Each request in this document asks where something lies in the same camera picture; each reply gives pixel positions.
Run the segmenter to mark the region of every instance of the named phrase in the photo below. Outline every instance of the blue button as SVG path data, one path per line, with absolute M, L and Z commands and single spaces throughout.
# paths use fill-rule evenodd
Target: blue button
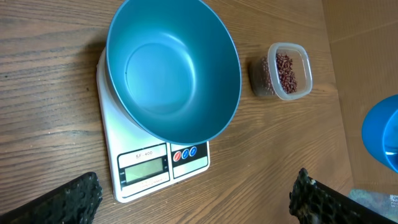
M 182 159 L 186 159 L 186 158 L 188 157 L 188 155 L 189 155 L 189 150 L 186 149 L 186 150 L 184 150 L 184 151 L 182 152 L 181 158 L 182 158 Z
M 197 148 L 193 146 L 191 150 L 189 150 L 189 156 L 192 157 L 197 153 Z

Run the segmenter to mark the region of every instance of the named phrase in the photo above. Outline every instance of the plastic container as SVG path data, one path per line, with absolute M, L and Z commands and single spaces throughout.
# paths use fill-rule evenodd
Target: plastic container
M 398 172 L 398 95 L 382 100 L 368 112 L 362 142 L 375 159 Z
M 292 59 L 292 71 L 295 73 L 296 92 L 287 93 L 282 86 L 277 67 L 277 54 Z M 312 90 L 310 61 L 304 48 L 291 43 L 274 43 L 268 54 L 254 61 L 249 69 L 250 82 L 257 96 L 278 96 L 282 100 L 296 100 Z

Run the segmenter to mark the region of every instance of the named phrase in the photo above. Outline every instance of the digital display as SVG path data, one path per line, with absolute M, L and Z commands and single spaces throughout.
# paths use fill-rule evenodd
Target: digital display
M 151 174 L 163 171 L 162 158 L 154 159 L 148 162 L 143 162 L 124 170 L 126 174 L 126 182 L 137 180 Z

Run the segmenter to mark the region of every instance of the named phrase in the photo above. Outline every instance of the black object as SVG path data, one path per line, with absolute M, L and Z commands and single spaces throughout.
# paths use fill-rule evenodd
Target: black object
M 312 179 L 304 168 L 298 173 L 289 197 L 289 212 L 300 224 L 395 223 Z
M 39 198 L 5 213 L 1 224 L 92 223 L 102 201 L 102 187 L 88 172 Z

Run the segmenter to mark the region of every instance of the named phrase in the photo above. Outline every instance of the clear plastic container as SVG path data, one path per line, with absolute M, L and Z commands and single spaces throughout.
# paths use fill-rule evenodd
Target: clear plastic container
M 286 55 L 291 59 L 287 66 L 291 65 L 293 77 L 281 76 L 285 71 L 278 70 L 277 63 Z M 278 96 L 282 100 L 296 100 L 312 90 L 310 61 L 304 48 L 297 44 L 272 44 L 267 55 L 251 64 L 249 75 L 253 92 L 257 96 Z

